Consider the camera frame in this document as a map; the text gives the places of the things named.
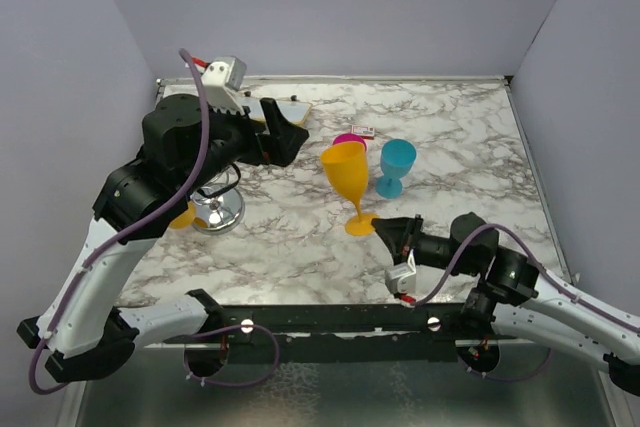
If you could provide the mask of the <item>blue plastic wine glass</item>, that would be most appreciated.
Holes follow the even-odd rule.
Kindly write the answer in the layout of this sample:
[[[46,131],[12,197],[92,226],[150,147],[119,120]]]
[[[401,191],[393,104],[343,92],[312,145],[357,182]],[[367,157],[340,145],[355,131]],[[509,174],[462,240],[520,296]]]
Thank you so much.
[[[417,151],[411,142],[404,139],[387,141],[381,150],[382,175],[376,180],[376,192],[387,199],[399,197],[403,191],[401,179],[410,172],[416,157]]]

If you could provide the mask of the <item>pink plastic wine glass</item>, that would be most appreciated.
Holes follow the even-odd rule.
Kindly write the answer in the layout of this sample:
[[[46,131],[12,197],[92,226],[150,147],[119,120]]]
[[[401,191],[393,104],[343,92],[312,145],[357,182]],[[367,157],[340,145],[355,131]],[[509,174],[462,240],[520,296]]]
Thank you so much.
[[[342,133],[336,136],[332,145],[339,145],[338,150],[348,154],[355,154],[359,151],[367,152],[368,150],[365,139],[354,133]]]

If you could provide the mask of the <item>yellow wine glass front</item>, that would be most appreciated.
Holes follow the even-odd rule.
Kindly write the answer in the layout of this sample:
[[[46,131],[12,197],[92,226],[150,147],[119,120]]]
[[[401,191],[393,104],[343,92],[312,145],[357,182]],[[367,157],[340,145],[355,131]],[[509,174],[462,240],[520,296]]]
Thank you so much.
[[[364,212],[361,207],[369,183],[369,167],[364,145],[358,141],[334,144],[322,152],[320,161],[330,185],[356,209],[356,214],[345,224],[346,232],[352,236],[373,233],[372,221],[378,215]]]

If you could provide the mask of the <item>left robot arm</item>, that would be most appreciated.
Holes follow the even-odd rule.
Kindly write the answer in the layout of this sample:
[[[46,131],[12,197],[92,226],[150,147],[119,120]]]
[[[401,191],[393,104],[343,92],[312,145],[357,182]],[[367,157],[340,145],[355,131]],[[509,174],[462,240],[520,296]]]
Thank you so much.
[[[289,122],[274,99],[260,105],[265,122],[174,94],[143,118],[143,144],[107,177],[64,287],[44,314],[17,328],[35,353],[50,353],[45,369],[59,388],[113,374],[138,348],[218,335],[222,309],[202,289],[152,307],[118,308],[115,301],[196,190],[238,162],[286,167],[295,160],[308,131]]]

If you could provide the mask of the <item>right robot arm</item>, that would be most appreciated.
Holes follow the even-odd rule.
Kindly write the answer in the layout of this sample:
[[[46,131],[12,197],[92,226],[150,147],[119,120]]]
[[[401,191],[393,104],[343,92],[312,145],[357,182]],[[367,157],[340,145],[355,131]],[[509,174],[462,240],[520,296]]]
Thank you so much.
[[[287,362],[462,361],[493,371],[498,341],[520,338],[578,357],[623,391],[639,391],[639,320],[545,269],[524,244],[499,242],[504,227],[468,213],[445,237],[423,231],[421,217],[377,219],[392,264],[392,305],[265,307],[259,320],[279,339]],[[418,267],[476,279],[461,304],[410,297]]]

